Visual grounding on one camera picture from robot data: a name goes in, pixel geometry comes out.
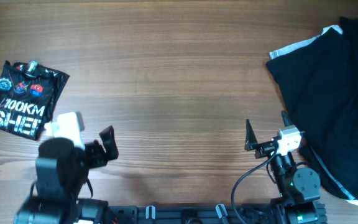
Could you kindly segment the black shirt with orange lines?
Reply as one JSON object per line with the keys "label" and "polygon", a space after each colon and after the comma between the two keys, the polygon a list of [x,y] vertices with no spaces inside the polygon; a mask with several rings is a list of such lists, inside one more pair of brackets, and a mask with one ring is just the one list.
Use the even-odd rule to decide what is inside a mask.
{"label": "black shirt with orange lines", "polygon": [[38,140],[69,75],[36,61],[5,61],[0,76],[0,130]]}

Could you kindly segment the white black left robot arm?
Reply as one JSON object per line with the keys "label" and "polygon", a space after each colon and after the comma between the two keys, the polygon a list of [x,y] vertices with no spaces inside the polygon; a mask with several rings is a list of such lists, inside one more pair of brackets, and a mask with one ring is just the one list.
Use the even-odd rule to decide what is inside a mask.
{"label": "white black left robot arm", "polygon": [[91,185],[90,169],[104,167],[118,158],[113,127],[99,135],[100,141],[89,142],[84,149],[62,137],[48,139],[39,146],[37,180],[16,213],[15,224],[118,222],[107,201],[78,196],[83,185]]}

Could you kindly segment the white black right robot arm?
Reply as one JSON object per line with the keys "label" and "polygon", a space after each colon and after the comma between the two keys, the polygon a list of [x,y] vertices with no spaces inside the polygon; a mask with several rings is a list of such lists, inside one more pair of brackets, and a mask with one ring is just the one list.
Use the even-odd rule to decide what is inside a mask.
{"label": "white black right robot arm", "polygon": [[267,142],[258,142],[249,120],[246,121],[245,150],[271,168],[270,176],[280,196],[267,205],[242,205],[239,217],[245,223],[323,224],[328,222],[325,205],[319,203],[319,172],[306,162],[296,163],[292,152],[301,147],[303,131],[291,124],[282,112],[284,128]]}

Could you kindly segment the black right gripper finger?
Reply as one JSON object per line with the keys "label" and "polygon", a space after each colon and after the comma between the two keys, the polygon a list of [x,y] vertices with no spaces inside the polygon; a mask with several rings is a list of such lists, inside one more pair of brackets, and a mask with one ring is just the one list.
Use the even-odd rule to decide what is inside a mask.
{"label": "black right gripper finger", "polygon": [[293,125],[292,121],[291,121],[290,118],[289,118],[288,113],[287,113],[285,110],[282,110],[282,111],[281,111],[281,116],[282,116],[283,123],[284,123],[284,126],[285,126],[285,127],[288,127],[288,126],[292,126],[292,125]]}
{"label": "black right gripper finger", "polygon": [[252,129],[252,125],[250,123],[250,119],[246,119],[246,140],[244,149],[246,151],[255,150],[257,147],[258,142],[255,136],[254,130]]}

